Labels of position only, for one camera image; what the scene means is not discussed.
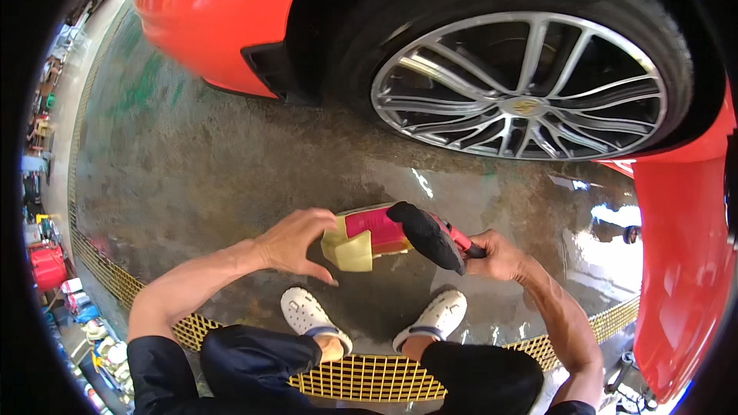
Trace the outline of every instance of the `yellow grate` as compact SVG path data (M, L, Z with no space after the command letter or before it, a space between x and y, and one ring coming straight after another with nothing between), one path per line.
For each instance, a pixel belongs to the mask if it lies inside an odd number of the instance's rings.
M116 16L103 38L83 88L72 135L68 198L71 248L75 261L80 260L84 263L97 280L118 299L121 306L131 309L136 294L143 289L144 285L101 254L87 237L79 232L75 199L77 155L87 102L97 69L124 15L125 13L121 12ZM599 343L610 338L638 317L639 299L636 297L625 301L590 319ZM202 315L191 314L175 324L172 330L181 345L193 351L199 351L208 331L223 326L224 324L207 319ZM558 365L558 359L550 345L548 335L506 344L503 348L528 353L539 362L544 371L551 370ZM427 373L426 369L404 356L349 355L341 361L324 363L308 373L295 375L290 378L289 383L310 396L363 402L434 400L443 399L447 393L441 383Z

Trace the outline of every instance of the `car body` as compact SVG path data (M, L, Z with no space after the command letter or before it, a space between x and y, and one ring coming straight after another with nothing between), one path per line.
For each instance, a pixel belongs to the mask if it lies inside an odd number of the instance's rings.
M282 43L296 0L135 0L147 39L217 88L312 101ZM634 352L660 402L691 380L731 293L735 245L725 221L728 83L706 101L705 127L681 141L601 161L635 181L643 216L643 285Z

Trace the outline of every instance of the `red car panel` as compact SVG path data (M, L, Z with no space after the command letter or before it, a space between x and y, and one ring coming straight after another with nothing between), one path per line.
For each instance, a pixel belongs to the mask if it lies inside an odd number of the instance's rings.
M241 57L284 39L292 0L134 0L146 38L218 87L276 98Z
M643 218L643 283L633 351L659 401L692 379L731 290L736 253L728 244L723 180L733 113L728 89L705 134L632 164Z

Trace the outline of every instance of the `black pants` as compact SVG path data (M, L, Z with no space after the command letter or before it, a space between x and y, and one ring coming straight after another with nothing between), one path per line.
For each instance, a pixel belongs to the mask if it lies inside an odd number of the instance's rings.
M318 365L321 356L310 337L235 325L208 333L200 362L216 397L308 408L307 397L287 380ZM543 385L535 359L497 346L437 342L426 348L421 364L448 390L439 413L523 415Z

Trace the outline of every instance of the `red container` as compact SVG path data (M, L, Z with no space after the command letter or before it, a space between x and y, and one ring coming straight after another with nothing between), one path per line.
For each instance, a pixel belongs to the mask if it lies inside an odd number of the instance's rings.
M40 248L30 253L33 279L42 292L59 287L66 281L66 266L61 247Z

